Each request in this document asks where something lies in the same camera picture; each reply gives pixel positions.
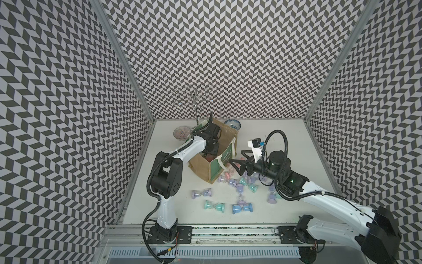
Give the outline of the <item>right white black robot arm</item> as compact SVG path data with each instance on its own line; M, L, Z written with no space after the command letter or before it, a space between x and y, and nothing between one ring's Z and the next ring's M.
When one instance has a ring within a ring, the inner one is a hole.
M283 151L267 158L230 160L239 175L261 174L273 181L276 192L286 201L303 201L331 214L342 223L323 223L313 216L302 216L296 227L299 239L328 240L361 251L376 264L395 264L402 234L398 220L385 208L373 209L332 193L291 169Z

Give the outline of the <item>teal hourglass front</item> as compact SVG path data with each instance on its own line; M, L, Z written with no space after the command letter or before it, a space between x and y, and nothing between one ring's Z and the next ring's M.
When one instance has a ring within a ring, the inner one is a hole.
M215 209L218 212L224 213L225 211L225 204L224 203L212 203L209 200L206 200L204 203L204 209L205 210L211 210L211 209Z

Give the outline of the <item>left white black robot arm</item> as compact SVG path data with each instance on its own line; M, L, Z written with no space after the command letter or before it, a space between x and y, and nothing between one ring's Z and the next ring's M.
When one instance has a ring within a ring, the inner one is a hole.
M198 125L190 133L189 140L173 152L159 152L147 179L147 193L157 199L157 205L144 220L153 214L157 220L151 231L163 242L173 242L177 237L178 219L172 197L179 191L185 162L196 155L217 154L221 128L209 118L205 125Z

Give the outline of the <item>pink hourglass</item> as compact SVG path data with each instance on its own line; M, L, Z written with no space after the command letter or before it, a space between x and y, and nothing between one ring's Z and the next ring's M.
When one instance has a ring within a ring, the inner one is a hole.
M206 161L208 162L212 162L217 156L216 152L212 152L212 153L204 153L203 157Z

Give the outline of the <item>brown green canvas bag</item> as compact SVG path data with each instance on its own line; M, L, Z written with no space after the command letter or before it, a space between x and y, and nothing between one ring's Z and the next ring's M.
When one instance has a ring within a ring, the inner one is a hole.
M189 167L194 174L210 184L214 183L223 172L229 170L226 165L229 160L235 158L237 147L238 131L213 118L212 128L216 126L219 130L213 151L200 152L189 161Z

